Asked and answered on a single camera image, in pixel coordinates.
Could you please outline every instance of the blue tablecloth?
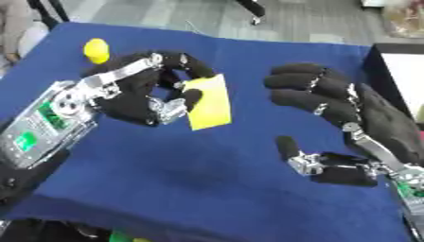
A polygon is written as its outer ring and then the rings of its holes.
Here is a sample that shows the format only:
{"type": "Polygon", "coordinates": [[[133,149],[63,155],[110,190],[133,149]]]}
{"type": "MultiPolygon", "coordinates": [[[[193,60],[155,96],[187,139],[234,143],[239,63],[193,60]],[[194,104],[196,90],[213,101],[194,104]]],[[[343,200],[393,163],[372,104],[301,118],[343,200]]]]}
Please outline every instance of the blue tablecloth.
{"type": "Polygon", "coordinates": [[[0,119],[18,113],[54,80],[77,79],[91,66],[81,50],[94,37],[105,39],[114,56],[169,49],[207,62],[226,76],[234,121],[191,131],[186,118],[151,129],[102,117],[9,217],[81,221],[153,241],[408,241],[383,184],[313,183],[280,162],[274,144],[285,134],[307,152],[348,152],[341,133],[324,120],[272,104],[262,79],[272,66],[313,61],[363,80],[367,47],[63,24],[0,81],[0,119]]]}

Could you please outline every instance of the gray tile floor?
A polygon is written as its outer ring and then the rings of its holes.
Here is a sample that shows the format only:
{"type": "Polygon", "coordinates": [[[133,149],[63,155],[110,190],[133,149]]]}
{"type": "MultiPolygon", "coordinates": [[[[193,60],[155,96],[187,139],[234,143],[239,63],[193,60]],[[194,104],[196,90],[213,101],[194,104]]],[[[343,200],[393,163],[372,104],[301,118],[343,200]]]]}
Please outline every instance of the gray tile floor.
{"type": "Polygon", "coordinates": [[[258,0],[267,10],[259,26],[234,0],[62,0],[73,21],[190,30],[261,41],[424,43],[389,37],[378,9],[360,0],[258,0]]]}

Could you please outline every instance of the green circuit board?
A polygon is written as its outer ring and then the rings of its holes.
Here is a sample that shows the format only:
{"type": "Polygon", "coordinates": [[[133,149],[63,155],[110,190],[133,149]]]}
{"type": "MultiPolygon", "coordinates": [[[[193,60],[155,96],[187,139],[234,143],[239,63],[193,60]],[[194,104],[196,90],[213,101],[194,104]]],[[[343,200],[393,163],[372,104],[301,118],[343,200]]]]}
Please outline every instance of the green circuit board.
{"type": "Polygon", "coordinates": [[[57,114],[53,112],[50,107],[50,102],[44,102],[39,108],[38,112],[42,115],[42,117],[47,120],[47,122],[55,129],[55,130],[64,130],[66,128],[66,122],[63,121],[57,114]]]}

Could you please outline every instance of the yellow sponge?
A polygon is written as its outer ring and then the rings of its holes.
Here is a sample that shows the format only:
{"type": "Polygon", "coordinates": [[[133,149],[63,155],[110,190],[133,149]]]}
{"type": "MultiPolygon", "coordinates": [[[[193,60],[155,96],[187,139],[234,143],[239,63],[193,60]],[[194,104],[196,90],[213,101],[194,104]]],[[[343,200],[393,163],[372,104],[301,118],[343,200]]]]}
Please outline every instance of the yellow sponge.
{"type": "Polygon", "coordinates": [[[231,123],[231,105],[223,74],[185,82],[189,89],[202,91],[202,99],[188,114],[192,130],[202,130],[231,123]]]}

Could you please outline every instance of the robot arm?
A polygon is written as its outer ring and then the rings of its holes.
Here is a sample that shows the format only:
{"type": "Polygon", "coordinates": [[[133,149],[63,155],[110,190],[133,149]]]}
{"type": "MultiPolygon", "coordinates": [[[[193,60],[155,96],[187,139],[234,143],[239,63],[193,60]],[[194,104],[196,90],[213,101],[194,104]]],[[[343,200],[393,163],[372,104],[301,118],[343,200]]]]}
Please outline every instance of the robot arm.
{"type": "Polygon", "coordinates": [[[274,68],[265,79],[273,103],[322,116],[341,129],[346,144],[365,156],[305,154],[290,137],[276,143],[283,160],[315,182],[374,186],[386,175],[394,182],[424,189],[424,148],[412,120],[365,84],[350,83],[316,64],[274,68]]]}
{"type": "Polygon", "coordinates": [[[133,54],[96,66],[78,82],[54,82],[0,127],[0,215],[64,162],[71,147],[97,126],[100,114],[156,126],[189,112],[202,93],[183,93],[173,70],[184,70],[190,78],[215,75],[184,53],[133,54]],[[153,96],[156,85],[166,86],[172,96],[153,96]]]}

